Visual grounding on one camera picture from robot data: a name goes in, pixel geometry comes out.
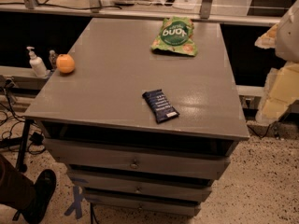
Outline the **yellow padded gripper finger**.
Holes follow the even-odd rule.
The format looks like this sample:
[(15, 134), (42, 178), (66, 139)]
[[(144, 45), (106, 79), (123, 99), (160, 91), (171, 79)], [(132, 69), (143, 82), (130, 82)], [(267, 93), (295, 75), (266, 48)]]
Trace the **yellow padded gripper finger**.
[(271, 68), (255, 119), (261, 124), (272, 124), (298, 99), (299, 63), (286, 62), (280, 69)]
[(261, 49), (274, 49), (277, 43), (278, 25), (273, 25), (266, 33), (259, 36), (254, 45)]

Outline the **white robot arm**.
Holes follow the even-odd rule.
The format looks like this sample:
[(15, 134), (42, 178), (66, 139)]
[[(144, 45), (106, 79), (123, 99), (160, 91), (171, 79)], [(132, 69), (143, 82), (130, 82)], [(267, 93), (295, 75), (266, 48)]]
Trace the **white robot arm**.
[(276, 56), (286, 62), (282, 68), (272, 68), (268, 73), (255, 117), (261, 124), (272, 124), (299, 99), (299, 0), (278, 24), (257, 38), (255, 46), (274, 49)]

